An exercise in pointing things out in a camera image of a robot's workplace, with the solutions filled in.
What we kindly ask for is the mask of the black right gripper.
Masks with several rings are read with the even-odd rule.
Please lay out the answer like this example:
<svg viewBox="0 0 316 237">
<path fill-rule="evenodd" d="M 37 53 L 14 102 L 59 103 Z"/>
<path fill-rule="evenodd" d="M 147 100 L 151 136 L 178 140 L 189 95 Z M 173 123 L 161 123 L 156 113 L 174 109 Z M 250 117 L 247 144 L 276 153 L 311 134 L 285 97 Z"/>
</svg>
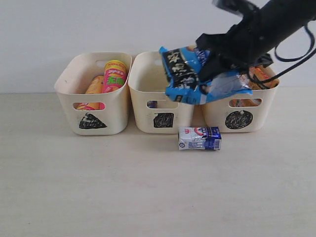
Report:
<svg viewBox="0 0 316 237">
<path fill-rule="evenodd" d="M 196 40 L 199 50 L 210 55 L 198 73 L 200 81 L 212 80 L 230 70 L 267 67 L 273 63 L 268 53 L 273 48 L 273 26 L 265 23 L 233 25 L 225 34 L 203 33 Z"/>
</svg>

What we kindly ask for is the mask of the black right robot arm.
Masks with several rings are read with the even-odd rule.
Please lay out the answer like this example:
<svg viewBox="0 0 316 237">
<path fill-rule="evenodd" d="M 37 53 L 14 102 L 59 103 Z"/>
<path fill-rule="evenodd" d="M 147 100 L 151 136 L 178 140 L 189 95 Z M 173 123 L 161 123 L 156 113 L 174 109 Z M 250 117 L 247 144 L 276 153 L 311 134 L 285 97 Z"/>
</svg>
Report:
<svg viewBox="0 0 316 237">
<path fill-rule="evenodd" d="M 210 56 L 198 73 L 200 81 L 236 70 L 272 63 L 268 52 L 316 17 L 314 0 L 270 0 L 262 8 L 248 0 L 214 0 L 221 10 L 242 16 L 225 34 L 203 33 L 196 40 L 199 50 Z"/>
</svg>

